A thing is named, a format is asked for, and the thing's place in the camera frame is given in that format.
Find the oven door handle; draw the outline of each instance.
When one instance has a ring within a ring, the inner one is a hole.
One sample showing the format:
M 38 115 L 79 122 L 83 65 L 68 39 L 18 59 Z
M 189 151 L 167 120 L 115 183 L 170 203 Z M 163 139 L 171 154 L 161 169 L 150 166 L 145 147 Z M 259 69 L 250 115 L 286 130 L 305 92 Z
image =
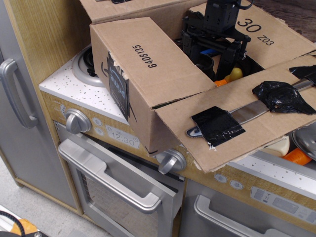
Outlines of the oven door handle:
M 238 237 L 291 237 L 276 229 L 268 229 L 264 234 L 256 232 L 236 221 L 233 221 L 215 211 L 209 209 L 211 199 L 198 195 L 194 203 L 194 211 L 197 215 Z
M 104 185 L 122 200 L 145 214 L 154 213 L 162 201 L 155 194 L 149 192 L 145 197 L 140 197 L 123 184 L 105 173 L 107 164 L 83 147 L 70 139 L 63 141 L 58 147 L 59 154 L 76 169 Z

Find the knife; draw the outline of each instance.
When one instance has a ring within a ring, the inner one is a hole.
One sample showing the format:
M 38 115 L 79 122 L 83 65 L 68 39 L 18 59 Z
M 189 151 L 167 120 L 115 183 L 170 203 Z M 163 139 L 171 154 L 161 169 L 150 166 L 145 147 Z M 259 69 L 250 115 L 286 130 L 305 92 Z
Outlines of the knife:
M 302 76 L 301 78 L 303 79 L 292 84 L 292 86 L 298 91 L 305 90 L 315 85 L 314 81 L 316 81 L 316 72 L 314 71 L 313 73 L 310 73 L 310 74 L 307 73 L 307 76 Z M 269 111 L 269 108 L 261 100 L 256 100 L 247 105 L 234 109 L 230 111 L 229 113 L 240 125 L 242 125 L 246 122 L 249 122 L 259 117 L 260 115 L 263 115 L 264 113 L 268 111 Z M 198 126 L 195 126 L 187 130 L 187 135 L 192 138 L 203 137 L 202 132 L 200 131 Z

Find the box flap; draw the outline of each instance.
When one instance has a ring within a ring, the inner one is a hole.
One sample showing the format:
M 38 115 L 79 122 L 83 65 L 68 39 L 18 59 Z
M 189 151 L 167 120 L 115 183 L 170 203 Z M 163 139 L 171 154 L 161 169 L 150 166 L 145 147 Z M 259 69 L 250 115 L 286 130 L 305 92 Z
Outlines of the box flap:
M 156 109 L 157 114 L 195 158 L 203 171 L 215 171 L 222 165 L 254 152 L 265 144 L 304 126 L 316 119 L 316 115 L 276 114 L 264 115 L 242 125 L 245 133 L 211 149 L 204 138 L 190 138 L 186 131 L 196 124 L 191 116 L 213 106 L 231 111 L 257 100 L 252 89 L 265 80 L 284 81 L 293 84 L 298 79 L 289 72 L 290 67 L 311 66 L 316 57 L 303 56 L 259 73 L 233 81 L 224 86 L 192 96 L 185 100 Z M 304 100 L 316 109 L 316 87 L 301 91 Z
M 249 5 L 249 2 L 243 0 L 242 5 Z M 204 15 L 205 8 L 206 4 L 202 4 L 190 11 Z M 255 5 L 239 11 L 236 29 L 251 37 L 247 55 L 265 69 L 316 49 L 313 42 Z
M 97 24 L 91 28 L 149 107 L 215 88 L 149 17 Z
M 93 24 L 107 22 L 109 19 L 117 20 L 122 15 L 130 15 L 158 7 L 163 7 L 189 0 L 132 0 L 125 3 L 113 4 L 111 0 L 80 0 Z

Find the cardboard box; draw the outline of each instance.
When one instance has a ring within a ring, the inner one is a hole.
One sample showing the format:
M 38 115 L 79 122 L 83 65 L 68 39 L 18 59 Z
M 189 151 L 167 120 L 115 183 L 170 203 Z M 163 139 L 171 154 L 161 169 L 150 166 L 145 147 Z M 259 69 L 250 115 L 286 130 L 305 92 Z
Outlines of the cardboard box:
M 316 115 L 267 112 L 243 124 L 245 133 L 216 146 L 215 149 L 210 149 L 204 138 L 190 138 L 186 135 L 188 129 L 196 126 L 191 116 L 213 106 L 226 111 L 244 106 L 257 100 L 251 90 L 260 83 L 274 80 L 293 84 L 298 79 L 289 71 L 289 68 L 315 64 L 315 56 L 298 57 L 216 89 L 155 109 L 155 111 L 191 153 L 203 171 L 216 171 L 226 163 L 243 158 L 246 154 L 253 153 L 283 135 L 315 121 Z M 314 109 L 316 109 L 315 93 L 316 87 L 300 92 L 304 100 Z
M 249 5 L 243 0 L 242 5 Z M 190 8 L 191 13 L 205 14 L 206 3 Z M 239 10 L 236 29 L 251 37 L 247 44 L 247 56 L 263 69 L 292 60 L 316 49 L 315 44 L 306 39 L 286 23 L 264 10 L 251 6 Z
M 92 24 L 150 17 L 172 39 L 180 37 L 182 18 L 190 7 L 206 0 L 131 0 L 113 4 L 110 0 L 80 0 Z
M 215 88 L 149 17 L 91 25 L 95 70 L 149 154 L 180 142 L 154 108 Z

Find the digital clock display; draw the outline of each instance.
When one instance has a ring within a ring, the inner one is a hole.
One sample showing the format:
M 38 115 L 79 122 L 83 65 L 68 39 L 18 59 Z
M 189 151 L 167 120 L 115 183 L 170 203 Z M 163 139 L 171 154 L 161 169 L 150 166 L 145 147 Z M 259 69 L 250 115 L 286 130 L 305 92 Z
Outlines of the digital clock display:
M 139 139 L 127 132 L 106 125 L 108 136 L 133 148 L 139 149 Z

